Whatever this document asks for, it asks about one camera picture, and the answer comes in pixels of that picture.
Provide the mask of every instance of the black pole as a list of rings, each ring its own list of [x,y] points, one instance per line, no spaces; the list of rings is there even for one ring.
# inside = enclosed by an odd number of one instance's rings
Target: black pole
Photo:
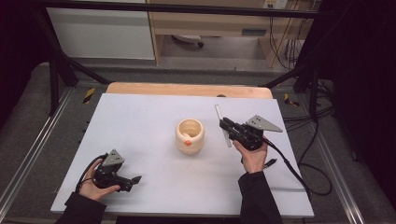
[[[94,73],[90,69],[86,68],[84,65],[76,62],[75,60],[73,60],[72,58],[67,56],[64,52],[62,52],[62,56],[63,56],[64,60],[66,62],[68,62],[71,66],[73,66],[74,68],[76,68],[80,72],[84,73],[85,75],[95,79],[96,81],[100,82],[101,84],[105,84],[106,85],[106,84],[110,84],[110,83],[114,82],[114,81],[107,80],[104,77],[101,77],[101,76],[97,75],[96,73]]]
[[[59,83],[58,83],[58,68],[55,60],[49,61],[49,83],[50,83],[50,111],[49,115],[55,113],[59,106]]]
[[[57,71],[59,75],[64,80],[66,86],[75,86],[78,83],[78,79],[75,76],[73,70],[66,64],[62,58],[62,47],[58,42],[58,39],[49,28],[46,20],[43,18],[43,8],[41,7],[32,7],[31,13],[33,14],[37,24],[40,26],[41,31],[46,37],[49,47],[51,48],[51,57],[52,60],[57,64]]]
[[[116,10],[116,11],[147,11],[147,12],[175,12],[218,14],[259,17],[281,17],[302,19],[336,19],[337,15],[331,12],[280,10],[250,7],[210,7],[170,4],[142,4],[142,3],[116,3],[68,0],[34,0],[33,3],[40,7],[58,7],[74,9]]]
[[[318,99],[318,70],[315,68],[311,79],[311,95],[309,96],[309,114],[315,123],[318,123],[317,99]]]

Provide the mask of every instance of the black object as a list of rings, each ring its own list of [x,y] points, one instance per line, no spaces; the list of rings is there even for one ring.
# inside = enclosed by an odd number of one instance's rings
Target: black object
[[[262,146],[264,130],[259,130],[246,124],[238,124],[227,118],[221,119],[219,126],[228,133],[231,140],[238,141],[249,151],[254,151]]]
[[[345,10],[345,1],[330,2],[324,10]],[[396,1],[393,0],[380,0],[375,4],[355,1],[338,24],[333,35],[336,44],[327,52],[327,60],[318,70],[319,78],[333,81],[336,117],[356,156],[354,159],[367,164],[394,209],[395,8]],[[308,35],[304,42],[306,52],[324,36],[319,31],[323,30],[322,21],[314,21],[312,28],[314,25],[318,31]]]
[[[269,160],[267,163],[264,164],[264,169],[274,165],[274,163],[276,163],[276,159]]]
[[[50,59],[50,46],[30,13],[30,1],[0,1],[0,127],[8,119],[31,78]],[[49,23],[47,11],[42,20]]]
[[[307,88],[311,89],[309,114],[314,119],[314,122],[317,122],[316,100],[318,97],[318,79],[325,78],[319,70],[322,64],[328,59],[328,52],[337,44],[335,36],[339,32],[339,24],[345,19],[346,14],[355,2],[359,1],[323,0],[318,12],[331,11],[337,15],[336,19],[314,20],[294,69],[273,81],[259,85],[259,87],[271,89],[291,77],[297,77],[293,88],[296,92],[305,92]]]
[[[117,175],[125,159],[113,149],[110,154],[106,154],[105,160],[96,169],[93,183],[100,189],[105,189],[114,185],[119,185],[120,191],[131,191],[133,185],[138,184],[142,176],[127,179]]]
[[[47,42],[49,48],[49,74],[51,87],[51,109],[49,114],[53,115],[59,105],[59,86],[58,75],[64,81],[65,86],[74,87],[78,84],[78,78],[75,70],[80,71],[84,75],[93,78],[101,84],[110,84],[113,81],[100,77],[93,71],[89,70],[80,63],[77,63],[72,58],[68,57],[62,50],[61,44],[53,30],[50,20],[45,20],[45,15],[48,15],[47,9],[35,1],[30,1],[30,14],[35,21],[37,30],[41,31],[44,36],[43,39]]]
[[[94,10],[116,11],[147,11],[147,12],[174,12],[174,13],[197,13],[219,14],[259,17],[281,18],[307,18],[307,19],[335,19],[332,12],[316,12],[302,10],[276,10],[267,8],[247,7],[214,7],[214,6],[189,6],[171,4],[140,4],[140,3],[115,3],[115,2],[92,2],[92,1],[67,1],[67,0],[34,0],[39,7],[78,8]]]

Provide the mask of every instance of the metal frame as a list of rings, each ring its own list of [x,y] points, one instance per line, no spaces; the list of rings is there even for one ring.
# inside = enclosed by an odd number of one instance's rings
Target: metal frame
[[[117,10],[117,11],[147,11],[147,12],[173,12],[173,13],[196,13],[196,14],[218,14],[218,15],[239,15],[239,16],[259,16],[259,17],[281,17],[281,18],[305,18],[318,20],[335,20],[338,16],[331,12],[299,11],[299,10],[278,10],[266,8],[246,8],[246,7],[207,7],[207,6],[186,6],[186,5],[166,5],[166,4],[139,4],[139,3],[117,3],[117,2],[87,2],[68,0],[33,0],[31,1],[31,12],[36,22],[40,26],[43,34],[47,38],[51,48],[51,110],[50,114],[59,105],[58,84],[56,83],[58,74],[64,80],[66,86],[76,86],[78,79],[72,68],[79,70],[85,75],[92,77],[102,84],[109,84],[112,81],[100,77],[93,71],[77,63],[68,57],[56,37],[48,20],[44,18],[44,8],[74,8],[92,10]]]
[[[54,112],[53,116],[47,119],[46,123],[41,129],[41,132],[38,134],[35,142],[30,147],[29,152],[26,154],[17,172],[12,177],[11,181],[8,183],[6,190],[0,197],[0,223],[2,223],[3,219],[6,217],[8,209],[17,197],[18,192],[23,185],[23,182],[32,170],[35,161],[37,160],[41,150],[43,149],[48,138],[50,137],[53,128],[55,127],[62,113],[64,112],[64,109],[73,90],[73,88],[67,88],[64,91],[60,100],[60,106]]]

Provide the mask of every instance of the black cable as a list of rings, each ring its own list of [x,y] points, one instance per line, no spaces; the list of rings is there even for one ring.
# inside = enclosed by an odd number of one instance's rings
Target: black cable
[[[302,162],[306,152],[309,150],[309,148],[311,148],[312,144],[314,143],[315,138],[317,137],[317,134],[318,134],[318,127],[319,127],[319,123],[317,123],[317,127],[315,128],[314,136],[312,137],[311,141],[309,142],[308,147],[306,147],[306,149],[304,150],[303,155],[298,160],[297,165]]]
[[[300,46],[301,46],[301,43],[300,43],[300,34],[301,34],[301,31],[303,30],[303,26],[304,26],[304,24],[307,22],[307,19],[303,19],[301,22],[300,22],[300,28],[299,28],[299,30],[298,30],[298,33],[297,33],[297,36],[294,38],[294,40],[293,40],[293,47],[292,47],[292,52],[293,52],[293,57],[292,57],[292,62],[293,62],[293,68],[295,67],[295,65],[296,65],[296,63],[297,63],[297,60],[298,60],[298,56],[297,56],[297,58],[296,58],[296,56],[295,56],[295,53],[296,53],[296,50],[297,50],[297,47],[296,47],[296,42],[298,42],[299,44],[300,44]]]
[[[333,107],[329,107],[329,109],[326,109],[324,112],[317,113],[316,116],[318,119],[322,119],[322,118],[332,114],[332,112],[333,112]],[[312,120],[313,120],[312,117],[301,117],[300,119],[298,119],[298,118],[290,119],[290,120],[284,119],[284,122],[285,123],[294,123],[294,124],[290,125],[289,127],[287,127],[287,130],[291,131],[291,130],[289,130],[289,128],[299,125],[302,122],[307,122],[307,121],[310,122]]]
[[[92,180],[92,179],[93,179],[93,178],[84,179],[83,181],[81,181],[80,185],[82,185],[82,183],[84,183],[85,181],[89,181],[89,180]]]
[[[318,195],[318,196],[327,196],[327,195],[329,195],[329,194],[332,193],[332,181],[330,180],[329,176],[328,176],[326,173],[324,173],[324,172],[323,172],[322,170],[320,170],[318,167],[313,166],[313,165],[310,165],[310,164],[307,164],[307,163],[301,162],[301,163],[299,164],[299,167],[300,167],[300,166],[306,166],[306,167],[309,167],[309,168],[311,168],[311,169],[314,169],[314,170],[320,172],[321,174],[323,174],[324,177],[326,177],[327,181],[329,182],[329,189],[328,189],[327,191],[325,191],[325,192],[317,192],[317,191],[314,191],[314,190],[312,190],[311,188],[309,188],[309,190],[310,190],[313,194],[316,194],[316,195]]]
[[[329,106],[326,108],[323,108],[319,111],[317,111],[317,117],[322,118],[325,117],[333,111],[333,106]],[[300,116],[300,117],[294,117],[294,118],[283,118],[283,121],[285,123],[292,123],[292,122],[297,122],[297,121],[310,121],[312,120],[312,117],[310,115],[307,116]]]
[[[310,122],[311,122],[310,120],[309,120],[309,121],[300,121],[300,122],[297,122],[297,123],[295,123],[295,124],[293,124],[293,125],[290,125],[289,127],[286,128],[286,130],[287,130],[288,133],[289,133],[289,132],[292,132],[292,131],[295,131],[295,130],[297,130],[297,129],[300,129],[300,128],[304,127],[305,125],[307,125],[307,124],[310,123]]]
[[[288,69],[288,67],[286,67],[285,64],[282,63],[279,55],[277,54],[276,42],[275,42],[274,35],[273,35],[273,22],[274,22],[274,17],[270,17],[270,47],[271,47],[272,51],[274,52],[279,63],[282,65],[282,67]]]
[[[297,174],[297,172],[294,170],[294,168],[291,166],[290,162],[288,161],[288,159],[286,159],[286,157],[283,155],[283,153],[274,145],[274,143],[272,143],[270,140],[263,138],[262,139],[268,146],[270,146],[271,148],[273,148],[277,153],[279,153],[280,157],[282,157],[283,162],[285,162],[286,166],[289,168],[289,170],[291,171],[291,173],[297,178],[297,180],[303,185],[306,195],[308,196],[309,201],[311,201],[311,191],[309,189],[309,187],[305,184],[305,182],[303,181],[303,179]]]
[[[81,175],[81,177],[79,178],[79,181],[78,181],[78,183],[77,183],[77,185],[76,185],[76,193],[79,193],[79,189],[81,188],[82,182],[88,180],[88,179],[86,179],[86,180],[82,180],[82,179],[84,178],[85,174],[87,174],[87,172],[88,172],[88,170],[90,169],[90,167],[91,167],[97,160],[99,160],[99,159],[105,159],[105,158],[107,157],[107,155],[108,155],[108,154],[106,153],[105,155],[101,155],[101,156],[96,157],[95,159],[93,159],[93,161],[91,161],[91,163],[87,166],[87,168],[85,168],[85,171],[82,173],[82,175]]]
[[[316,194],[316,195],[318,195],[318,196],[327,196],[327,195],[329,195],[329,194],[332,193],[332,181],[330,180],[329,176],[328,176],[326,173],[324,173],[322,170],[320,170],[318,167],[313,166],[313,165],[310,165],[310,164],[307,164],[307,163],[303,163],[303,158],[305,157],[306,152],[309,150],[309,148],[311,148],[312,144],[314,143],[314,141],[315,141],[315,139],[316,139],[316,137],[317,137],[317,134],[318,134],[318,126],[319,126],[319,123],[317,122],[317,127],[315,128],[314,136],[312,137],[311,141],[309,142],[308,146],[306,147],[305,151],[303,152],[303,155],[301,156],[301,158],[300,158],[299,161],[297,162],[297,166],[298,166],[299,168],[300,168],[301,166],[309,167],[309,168],[314,169],[314,170],[320,172],[321,174],[323,174],[323,176],[324,176],[324,177],[327,179],[327,181],[329,182],[329,189],[328,189],[327,191],[325,191],[325,192],[318,192],[318,191],[315,191],[315,190],[313,190],[313,189],[311,189],[311,188],[309,188],[309,187],[308,187],[308,189],[309,189],[310,192],[312,192],[313,194]]]
[[[338,18],[338,20],[329,30],[329,32],[324,34],[322,38],[318,41],[318,43],[303,58],[299,57],[299,60],[296,64],[297,67],[290,70],[282,77],[278,77],[275,80],[270,81],[266,84],[258,85],[258,87],[265,87],[271,89],[274,86],[277,86],[279,83],[282,83],[291,77],[300,77],[302,74],[306,73],[307,70],[317,66],[320,63],[320,59],[324,60],[325,55],[321,55],[323,54],[322,53],[323,50],[329,46],[328,42],[331,40],[330,37],[332,37],[334,30],[338,27],[338,24],[345,17],[345,15],[347,14],[348,10],[351,8],[354,1],[355,0],[350,0],[349,5],[346,7],[346,10],[341,14],[341,16]]]

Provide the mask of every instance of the white tabletop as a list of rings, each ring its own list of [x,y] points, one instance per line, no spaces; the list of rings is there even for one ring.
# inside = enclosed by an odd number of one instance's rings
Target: white tabletop
[[[259,115],[286,130],[276,100],[104,93],[51,211],[62,212],[87,165],[115,148],[125,159],[118,174],[142,179],[130,192],[107,196],[108,213],[238,216],[242,197],[237,180],[245,171],[239,152],[226,145],[215,105],[234,122]],[[183,119],[198,119],[205,126],[204,148],[195,156],[182,154],[175,145],[175,128]],[[286,131],[264,135],[299,173]],[[270,159],[278,160],[264,172],[282,217],[312,217],[304,188],[271,148]]]

